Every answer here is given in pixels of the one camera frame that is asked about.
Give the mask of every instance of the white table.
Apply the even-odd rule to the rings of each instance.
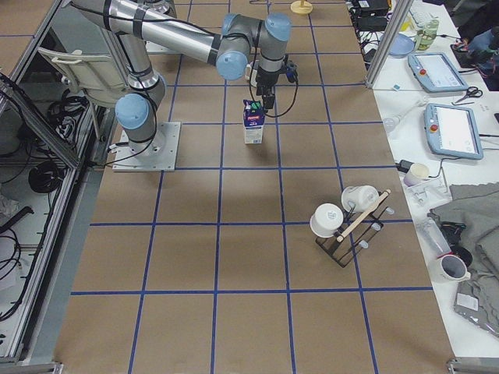
[[[440,19],[438,33],[457,37],[458,32],[452,24],[445,7],[426,5],[428,11]],[[450,38],[438,37],[428,52],[444,52],[458,67],[458,63],[449,47],[453,41]],[[466,100],[466,102],[474,101],[475,103],[466,105],[466,107],[473,109],[479,132],[499,134],[499,123],[494,118],[494,113],[499,112],[499,93],[489,92],[478,73],[466,74],[463,77],[470,86],[478,86],[484,92],[483,97],[479,99]],[[395,84],[401,87],[399,91],[392,89]],[[428,94],[423,91],[413,77],[412,71],[407,64],[407,58],[389,57],[374,84],[374,95],[381,117],[388,118],[402,113],[424,96],[428,96],[432,103],[450,104],[461,97],[462,93]],[[388,141],[396,161],[405,159],[420,162],[430,168],[431,175],[435,175],[438,172],[440,159],[443,156],[432,154],[427,145],[423,111],[424,108],[416,108],[409,112],[396,130],[390,134]],[[499,148],[499,139],[482,138],[482,146],[484,148]],[[499,151],[488,151],[485,152],[484,158],[480,161],[445,161],[444,171],[449,185],[477,185],[499,182],[498,165]],[[415,223],[424,220],[430,208],[444,203],[442,199],[438,201],[430,200],[425,206],[420,206],[408,193],[406,199]],[[422,238],[419,238],[419,242],[427,262],[437,256],[435,251]],[[453,311],[457,284],[433,283],[433,286],[454,354],[457,357],[499,358],[499,339],[474,326]]]

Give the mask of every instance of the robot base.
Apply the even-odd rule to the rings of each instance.
[[[112,165],[116,172],[139,172],[139,171],[174,171],[179,148],[181,122],[162,122],[157,124],[157,130],[162,132],[166,138],[166,144],[150,156],[131,157],[128,160]],[[123,131],[120,142],[128,142],[128,136]],[[130,147],[122,146],[116,152],[116,160],[132,156]]]

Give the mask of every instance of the scissors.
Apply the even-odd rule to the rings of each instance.
[[[459,100],[457,100],[456,102],[454,102],[452,104],[456,105],[457,103],[459,103],[459,102],[461,102],[461,101],[463,101],[465,99],[468,99],[470,97],[482,97],[482,95],[483,95],[483,91],[482,90],[479,90],[478,87],[470,86],[466,90],[465,96],[461,97]]]

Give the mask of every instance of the beige chair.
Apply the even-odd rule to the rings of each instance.
[[[82,51],[62,53],[38,48],[40,54],[68,79],[69,89],[90,102],[94,130],[100,138],[95,106],[113,108],[129,92],[126,78],[109,55],[84,55]]]

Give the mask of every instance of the white keyboard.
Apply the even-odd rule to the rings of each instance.
[[[409,18],[415,30],[421,30],[423,26],[430,22],[433,17],[424,9],[424,4],[420,0],[414,0],[409,10]]]

